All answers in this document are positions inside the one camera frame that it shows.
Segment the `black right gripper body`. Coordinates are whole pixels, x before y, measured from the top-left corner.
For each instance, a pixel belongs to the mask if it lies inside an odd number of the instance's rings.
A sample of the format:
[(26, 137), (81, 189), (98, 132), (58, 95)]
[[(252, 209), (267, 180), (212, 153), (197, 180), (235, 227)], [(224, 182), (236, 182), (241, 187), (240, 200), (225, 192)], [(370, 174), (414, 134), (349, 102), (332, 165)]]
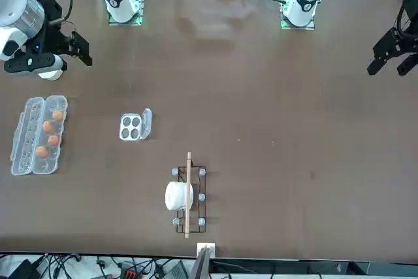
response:
[(44, 23), (37, 35), (25, 43), (25, 51), (41, 54), (68, 54), (69, 40), (61, 32), (61, 24), (50, 25), (49, 22), (61, 18), (62, 8), (56, 0), (37, 0), (44, 9)]

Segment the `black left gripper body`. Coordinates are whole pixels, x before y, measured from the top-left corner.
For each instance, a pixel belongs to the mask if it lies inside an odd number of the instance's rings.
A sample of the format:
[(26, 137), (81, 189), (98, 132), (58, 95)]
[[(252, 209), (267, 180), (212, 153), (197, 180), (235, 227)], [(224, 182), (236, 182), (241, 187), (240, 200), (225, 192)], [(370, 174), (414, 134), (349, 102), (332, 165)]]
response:
[[(404, 29), (403, 15), (409, 26)], [(417, 51), (417, 0), (403, 0), (400, 7), (400, 47), (402, 52)]]

